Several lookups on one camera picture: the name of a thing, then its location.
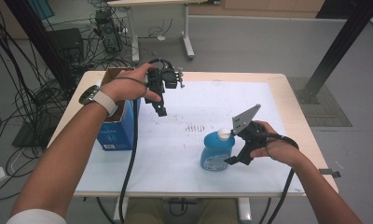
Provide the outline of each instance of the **blue bottle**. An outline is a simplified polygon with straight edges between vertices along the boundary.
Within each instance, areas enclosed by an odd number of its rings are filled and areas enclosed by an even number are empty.
[[[229,129],[220,129],[204,137],[205,148],[201,152],[200,165],[209,171],[222,171],[228,167],[224,162],[230,157],[235,138]]]

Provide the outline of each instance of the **sleeve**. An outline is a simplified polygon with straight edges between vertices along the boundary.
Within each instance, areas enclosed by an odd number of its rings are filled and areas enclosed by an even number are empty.
[[[66,224],[64,218],[54,212],[43,209],[29,209],[11,217],[7,224]]]

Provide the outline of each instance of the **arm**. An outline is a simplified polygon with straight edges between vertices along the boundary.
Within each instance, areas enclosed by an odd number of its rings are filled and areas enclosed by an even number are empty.
[[[145,72],[150,67],[153,65],[146,63],[134,71],[121,72],[118,76],[145,81]],[[102,86],[102,91],[116,102],[140,97],[145,87],[130,79],[117,79]],[[147,91],[145,98],[160,101],[160,97],[152,91]],[[97,103],[84,105],[76,113],[46,150],[25,183],[12,209],[12,216],[34,208],[66,216],[68,204],[106,116],[105,108]]]
[[[268,133],[276,133],[266,122],[257,121]],[[282,163],[291,166],[306,191],[311,207],[319,223],[362,223],[340,196],[326,182],[314,164],[297,148],[281,141],[269,143],[269,154]],[[253,150],[252,158],[268,156],[266,149]]]

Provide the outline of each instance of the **blue box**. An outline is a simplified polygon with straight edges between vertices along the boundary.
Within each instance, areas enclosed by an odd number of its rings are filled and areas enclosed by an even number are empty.
[[[134,68],[108,68],[105,72],[102,85],[114,79],[121,70],[133,70]],[[132,150],[134,137],[133,101],[117,102],[117,111],[107,118],[100,129],[97,140],[103,150]]]

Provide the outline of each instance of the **white watch strap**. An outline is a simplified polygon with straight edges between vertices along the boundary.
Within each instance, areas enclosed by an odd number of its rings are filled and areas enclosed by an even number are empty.
[[[108,117],[111,117],[117,110],[117,105],[115,102],[102,91],[97,91],[96,95],[93,97],[93,100],[105,107],[105,109],[108,111]]]

